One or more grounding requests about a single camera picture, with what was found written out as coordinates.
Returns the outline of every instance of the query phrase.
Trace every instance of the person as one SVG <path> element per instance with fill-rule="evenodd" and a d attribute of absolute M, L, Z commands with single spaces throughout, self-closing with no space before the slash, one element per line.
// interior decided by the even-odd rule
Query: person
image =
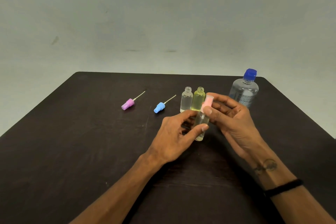
<path fill-rule="evenodd" d="M 228 96 L 208 95 L 213 96 L 215 102 L 212 107 L 205 107 L 204 113 L 221 130 L 238 156 L 257 173 L 264 190 L 297 180 L 262 139 L 245 106 Z M 187 110 L 165 117 L 147 152 L 71 224 L 122 223 L 149 179 L 164 164 L 176 160 L 196 137 L 209 128 L 207 124 L 192 127 L 191 117 L 196 114 Z M 187 132 L 182 125 L 191 129 Z M 276 194 L 271 200 L 286 224 L 336 223 L 302 185 Z"/>

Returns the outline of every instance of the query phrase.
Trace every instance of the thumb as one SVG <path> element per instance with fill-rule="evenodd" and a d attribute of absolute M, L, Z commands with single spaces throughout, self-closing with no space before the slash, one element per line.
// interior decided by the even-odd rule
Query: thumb
<path fill-rule="evenodd" d="M 199 124 L 195 126 L 193 129 L 191 129 L 188 133 L 186 133 L 183 137 L 183 140 L 190 145 L 196 139 L 196 137 L 198 137 L 208 128 L 209 128 L 208 124 Z"/>
<path fill-rule="evenodd" d="M 203 111 L 204 111 L 204 114 L 207 115 L 210 119 L 215 120 L 225 125 L 226 127 L 230 127 L 232 118 L 230 118 L 229 116 L 226 116 L 224 113 L 210 106 L 204 107 Z"/>

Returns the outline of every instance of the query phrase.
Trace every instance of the small bottle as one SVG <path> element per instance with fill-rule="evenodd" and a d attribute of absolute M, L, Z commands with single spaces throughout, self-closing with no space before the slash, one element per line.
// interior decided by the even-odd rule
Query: small bottle
<path fill-rule="evenodd" d="M 212 102 L 213 102 L 213 96 L 207 95 L 207 97 L 206 97 L 206 99 L 205 99 L 205 101 L 204 101 L 204 103 L 201 107 L 201 110 L 198 112 L 198 114 L 196 116 L 194 126 L 197 126 L 197 125 L 202 124 L 202 123 L 205 123 L 205 124 L 209 123 L 210 118 L 203 113 L 203 108 L 206 107 L 206 106 L 212 106 Z M 204 137 L 204 134 L 205 134 L 205 131 L 202 134 L 200 134 L 195 140 L 196 141 L 202 141 L 203 137 Z"/>
<path fill-rule="evenodd" d="M 192 100 L 191 110 L 200 111 L 204 99 L 205 99 L 204 88 L 198 87 L 194 93 L 194 99 Z"/>
<path fill-rule="evenodd" d="M 185 110 L 191 109 L 191 104 L 193 103 L 193 93 L 191 92 L 190 87 L 186 87 L 182 93 L 181 97 L 181 107 L 180 112 L 184 112 Z"/>
<path fill-rule="evenodd" d="M 259 90 L 254 82 L 256 76 L 257 70 L 247 69 L 242 79 L 233 82 L 229 97 L 249 108 Z"/>

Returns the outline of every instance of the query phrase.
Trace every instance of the yellow bottle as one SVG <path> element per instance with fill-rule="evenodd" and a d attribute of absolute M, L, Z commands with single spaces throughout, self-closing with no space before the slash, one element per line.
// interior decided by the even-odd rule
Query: yellow bottle
<path fill-rule="evenodd" d="M 205 92 L 204 88 L 198 87 L 194 93 L 194 98 L 192 100 L 191 110 L 193 111 L 200 111 L 202 107 L 202 103 L 205 99 Z"/>

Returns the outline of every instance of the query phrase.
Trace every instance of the black bracelet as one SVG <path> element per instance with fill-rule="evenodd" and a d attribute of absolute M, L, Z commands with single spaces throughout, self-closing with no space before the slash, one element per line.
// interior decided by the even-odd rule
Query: black bracelet
<path fill-rule="evenodd" d="M 291 182 L 289 182 L 289 183 L 286 183 L 286 184 L 284 184 L 284 185 L 281 185 L 281 186 L 279 186 L 279 187 L 276 187 L 276 188 L 274 188 L 274 189 L 266 190 L 266 191 L 264 192 L 264 195 L 265 195 L 266 197 L 273 197 L 273 196 L 275 196 L 275 195 L 278 195 L 278 194 L 280 194 L 280 193 L 282 193 L 282 192 L 285 192 L 285 191 L 294 189 L 294 188 L 299 187 L 299 186 L 301 186 L 301 185 L 303 185 L 303 181 L 302 181 L 301 179 L 296 179 L 296 180 L 293 180 L 293 181 L 291 181 Z"/>

